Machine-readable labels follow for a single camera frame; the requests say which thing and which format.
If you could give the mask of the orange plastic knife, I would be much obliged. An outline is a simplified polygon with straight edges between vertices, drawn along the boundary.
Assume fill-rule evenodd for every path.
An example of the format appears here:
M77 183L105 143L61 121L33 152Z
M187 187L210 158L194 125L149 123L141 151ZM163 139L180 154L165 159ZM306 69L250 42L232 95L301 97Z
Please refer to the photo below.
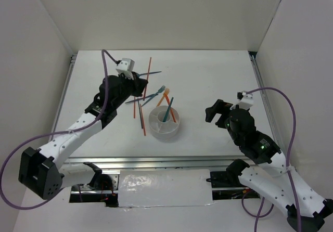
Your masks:
M171 113L171 117L173 119L173 122L176 123L176 119L175 119L175 116L174 116L174 113L173 113L173 109L171 107L171 101L170 101L170 99L169 99L168 96L166 96L165 99L166 99L166 101L168 103L168 107L170 108L170 113Z

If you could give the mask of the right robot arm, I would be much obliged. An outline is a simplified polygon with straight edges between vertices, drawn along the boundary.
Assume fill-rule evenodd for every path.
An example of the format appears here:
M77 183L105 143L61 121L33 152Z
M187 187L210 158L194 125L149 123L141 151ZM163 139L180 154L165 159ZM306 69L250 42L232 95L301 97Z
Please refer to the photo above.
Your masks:
M212 185L243 185L277 207L296 231L319 231L324 219L332 214L332 200L316 193L291 165L279 146L266 134L258 131L248 109L218 99L205 109L206 122L216 114L216 126L228 131L234 144L273 181L260 176L242 159L231 163L224 172L213 172L207 179Z

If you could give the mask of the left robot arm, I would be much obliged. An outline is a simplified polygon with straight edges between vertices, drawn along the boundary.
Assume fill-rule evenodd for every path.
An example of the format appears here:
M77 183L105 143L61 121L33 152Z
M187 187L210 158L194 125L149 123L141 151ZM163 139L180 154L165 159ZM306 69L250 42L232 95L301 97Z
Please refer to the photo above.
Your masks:
M102 170L91 162L65 166L64 162L88 139L101 132L117 115L130 96L140 97L148 84L133 72L104 78L99 93L65 134L57 135L38 149L28 147L21 155L19 182L43 200L52 199L61 189L85 184L96 190L103 183Z

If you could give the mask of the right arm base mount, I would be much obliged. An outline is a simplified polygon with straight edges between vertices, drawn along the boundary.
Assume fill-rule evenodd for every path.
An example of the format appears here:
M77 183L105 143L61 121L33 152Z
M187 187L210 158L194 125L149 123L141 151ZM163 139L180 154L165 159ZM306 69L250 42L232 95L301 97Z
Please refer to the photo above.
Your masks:
M211 171L206 181L211 184L213 200L259 198L255 191L242 185L238 179L242 171L249 167L244 160L237 159L223 171Z

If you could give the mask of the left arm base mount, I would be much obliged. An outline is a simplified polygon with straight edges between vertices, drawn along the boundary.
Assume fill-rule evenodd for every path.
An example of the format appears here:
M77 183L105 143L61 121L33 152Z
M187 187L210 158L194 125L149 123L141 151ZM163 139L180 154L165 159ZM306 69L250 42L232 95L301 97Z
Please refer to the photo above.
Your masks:
M71 187L70 203L103 203L117 208L119 174L107 174L90 162L71 166L75 185Z

